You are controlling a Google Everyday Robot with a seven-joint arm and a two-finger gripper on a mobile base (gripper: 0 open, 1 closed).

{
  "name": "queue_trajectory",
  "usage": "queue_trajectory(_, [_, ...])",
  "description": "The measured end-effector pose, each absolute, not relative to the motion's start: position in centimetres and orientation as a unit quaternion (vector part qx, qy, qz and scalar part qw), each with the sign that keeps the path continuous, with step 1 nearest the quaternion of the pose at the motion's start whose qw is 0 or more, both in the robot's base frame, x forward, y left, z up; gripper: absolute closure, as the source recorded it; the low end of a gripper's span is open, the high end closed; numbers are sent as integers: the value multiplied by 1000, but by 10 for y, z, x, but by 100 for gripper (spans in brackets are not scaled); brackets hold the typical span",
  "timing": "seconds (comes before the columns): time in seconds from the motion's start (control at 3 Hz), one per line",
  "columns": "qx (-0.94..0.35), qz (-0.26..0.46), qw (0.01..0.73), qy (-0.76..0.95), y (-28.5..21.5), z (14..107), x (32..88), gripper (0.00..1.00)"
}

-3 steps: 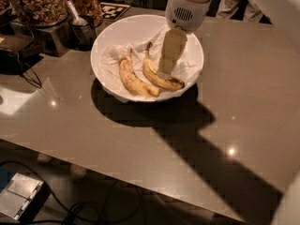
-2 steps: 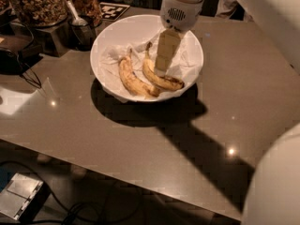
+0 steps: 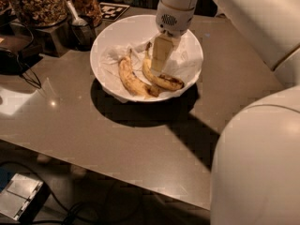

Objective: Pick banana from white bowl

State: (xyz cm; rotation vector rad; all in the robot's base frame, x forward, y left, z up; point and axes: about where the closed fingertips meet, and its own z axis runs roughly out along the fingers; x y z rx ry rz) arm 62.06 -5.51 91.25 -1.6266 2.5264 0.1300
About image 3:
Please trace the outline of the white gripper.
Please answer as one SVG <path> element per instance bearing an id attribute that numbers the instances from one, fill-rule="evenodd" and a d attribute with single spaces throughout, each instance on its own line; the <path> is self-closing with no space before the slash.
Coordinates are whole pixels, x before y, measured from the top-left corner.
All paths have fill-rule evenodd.
<path id="1" fill-rule="evenodd" d="M 181 36 L 189 29 L 194 8 L 178 8 L 160 0 L 157 5 L 156 24 L 161 33 L 153 40 L 152 65 L 155 72 L 162 72 L 173 63 Z"/>

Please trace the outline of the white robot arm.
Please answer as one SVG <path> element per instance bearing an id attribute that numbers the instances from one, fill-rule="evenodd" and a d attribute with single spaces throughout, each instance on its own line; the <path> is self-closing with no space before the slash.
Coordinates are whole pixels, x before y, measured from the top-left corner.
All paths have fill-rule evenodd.
<path id="1" fill-rule="evenodd" d="M 300 225 L 300 0 L 214 0 L 283 90 L 223 129 L 211 170 L 211 225 Z M 157 28 L 180 37 L 197 0 L 159 0 Z"/>

